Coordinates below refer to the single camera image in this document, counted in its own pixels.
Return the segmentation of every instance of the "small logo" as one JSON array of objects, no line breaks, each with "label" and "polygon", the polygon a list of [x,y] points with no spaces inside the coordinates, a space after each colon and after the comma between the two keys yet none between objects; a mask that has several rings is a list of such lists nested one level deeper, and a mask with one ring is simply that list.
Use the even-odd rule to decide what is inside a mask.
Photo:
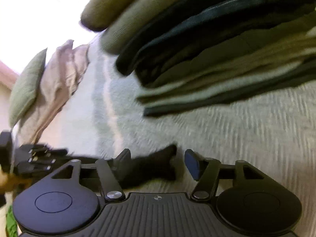
[{"label": "small logo", "polygon": [[155,199],[155,200],[161,200],[161,199],[162,199],[162,197],[161,197],[161,196],[159,196],[159,195],[157,195],[157,196],[155,196],[155,197],[154,197],[154,199]]}]

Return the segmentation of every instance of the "wall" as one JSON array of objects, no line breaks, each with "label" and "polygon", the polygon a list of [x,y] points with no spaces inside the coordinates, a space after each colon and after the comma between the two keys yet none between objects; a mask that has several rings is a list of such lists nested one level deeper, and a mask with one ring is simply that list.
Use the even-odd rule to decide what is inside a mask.
[{"label": "wall", "polygon": [[9,130],[9,97],[10,90],[0,83],[0,132]]}]

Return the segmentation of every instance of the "metal screw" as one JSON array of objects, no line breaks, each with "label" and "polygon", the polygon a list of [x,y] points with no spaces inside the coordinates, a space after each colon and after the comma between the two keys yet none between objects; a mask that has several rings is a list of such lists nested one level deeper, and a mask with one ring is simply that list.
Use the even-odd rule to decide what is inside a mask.
[{"label": "metal screw", "polygon": [[196,199],[206,199],[208,198],[210,195],[206,192],[206,191],[196,191],[193,196]]},{"label": "metal screw", "polygon": [[109,191],[106,196],[110,199],[118,199],[122,197],[122,193],[120,191]]}]

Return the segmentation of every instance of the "circular pad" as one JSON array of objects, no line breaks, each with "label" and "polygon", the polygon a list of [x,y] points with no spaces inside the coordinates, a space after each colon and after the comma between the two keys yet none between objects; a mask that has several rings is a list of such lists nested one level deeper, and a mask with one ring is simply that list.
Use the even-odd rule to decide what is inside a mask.
[{"label": "circular pad", "polygon": [[69,208],[71,204],[71,196],[58,191],[44,193],[35,200],[35,206],[47,213],[61,212]]},{"label": "circular pad", "polygon": [[68,179],[39,181],[13,202],[17,222],[42,235],[73,232],[88,224],[98,210],[95,193]]},{"label": "circular pad", "polygon": [[285,188],[268,186],[264,190],[233,187],[223,191],[216,201],[220,216],[246,235],[281,235],[298,222],[300,200]]}]

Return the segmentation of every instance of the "bed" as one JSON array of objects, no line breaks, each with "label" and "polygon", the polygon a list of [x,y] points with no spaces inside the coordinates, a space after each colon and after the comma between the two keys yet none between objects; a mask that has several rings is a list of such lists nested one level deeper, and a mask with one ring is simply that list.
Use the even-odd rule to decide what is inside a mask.
[{"label": "bed", "polygon": [[136,189],[143,192],[192,191],[196,182],[183,166],[186,149],[224,164],[246,160],[299,197],[303,214],[295,233],[315,236],[316,82],[231,105],[144,118],[134,100],[140,88],[136,78],[116,72],[116,57],[104,54],[98,39],[90,43],[90,64],[78,90],[55,118],[58,124],[51,123],[59,128],[54,146],[116,157],[124,148],[137,156],[177,143],[178,180]]}]

